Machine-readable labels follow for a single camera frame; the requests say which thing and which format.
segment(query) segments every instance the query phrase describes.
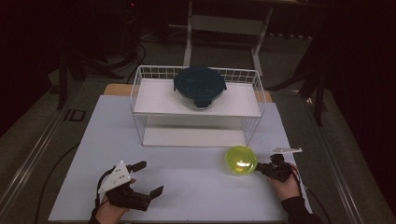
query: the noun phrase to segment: hand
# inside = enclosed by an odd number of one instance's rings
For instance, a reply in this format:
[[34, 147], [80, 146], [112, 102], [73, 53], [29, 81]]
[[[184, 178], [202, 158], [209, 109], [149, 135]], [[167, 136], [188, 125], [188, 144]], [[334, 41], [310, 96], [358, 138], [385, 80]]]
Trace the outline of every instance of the hand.
[[[294, 174], [298, 176], [297, 167], [294, 164], [290, 165]], [[276, 195], [281, 202], [289, 198], [301, 196], [300, 189], [297, 180], [294, 178], [294, 175], [290, 175], [285, 182], [280, 182], [279, 180], [273, 179], [271, 177], [267, 177], [267, 179], [268, 182], [270, 182], [274, 186], [276, 190]]]
[[128, 211], [128, 208], [111, 205], [105, 195], [95, 217], [101, 224], [116, 224], [120, 222], [121, 217]]

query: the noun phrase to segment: black sleeve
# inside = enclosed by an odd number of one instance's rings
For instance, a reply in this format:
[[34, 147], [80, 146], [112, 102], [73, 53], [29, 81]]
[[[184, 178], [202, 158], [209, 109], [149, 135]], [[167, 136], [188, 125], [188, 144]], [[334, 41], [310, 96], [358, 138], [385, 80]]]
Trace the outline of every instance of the black sleeve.
[[289, 224], [323, 224], [320, 217], [310, 214], [305, 208], [303, 197], [293, 197], [282, 201], [283, 209], [289, 214]]

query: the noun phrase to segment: yellow ball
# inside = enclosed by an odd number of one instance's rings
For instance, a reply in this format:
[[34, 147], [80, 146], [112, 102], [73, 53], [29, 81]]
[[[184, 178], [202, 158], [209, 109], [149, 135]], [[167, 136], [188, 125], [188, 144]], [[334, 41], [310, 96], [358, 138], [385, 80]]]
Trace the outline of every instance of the yellow ball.
[[237, 146], [228, 150], [225, 160], [231, 171], [237, 175], [253, 172], [257, 166], [257, 158], [250, 147]]

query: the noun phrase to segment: bowl lid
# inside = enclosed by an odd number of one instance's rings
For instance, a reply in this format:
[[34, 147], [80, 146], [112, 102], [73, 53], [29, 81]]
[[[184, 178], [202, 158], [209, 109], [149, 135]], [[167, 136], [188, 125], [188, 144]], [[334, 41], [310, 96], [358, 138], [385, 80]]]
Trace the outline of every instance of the bowl lid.
[[227, 90], [224, 78], [207, 67], [189, 67], [175, 76], [174, 88], [194, 101], [212, 101]]

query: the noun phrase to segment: white tabletop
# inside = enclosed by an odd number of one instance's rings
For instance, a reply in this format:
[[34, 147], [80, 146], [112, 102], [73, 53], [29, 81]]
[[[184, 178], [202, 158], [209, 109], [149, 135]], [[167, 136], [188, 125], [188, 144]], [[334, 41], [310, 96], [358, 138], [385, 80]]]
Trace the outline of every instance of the white tabletop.
[[[269, 150], [289, 147], [276, 105], [266, 106], [250, 142], [260, 162]], [[121, 219], [136, 222], [266, 222], [286, 220], [272, 186], [259, 172], [232, 175], [225, 147], [143, 147], [137, 136], [129, 97], [101, 96], [83, 136], [50, 221], [87, 221], [94, 208], [97, 182], [120, 161], [148, 166], [134, 174], [134, 191], [149, 194], [163, 186], [147, 212], [131, 210]], [[294, 162], [292, 155], [286, 161]], [[308, 200], [303, 192], [306, 206]]]

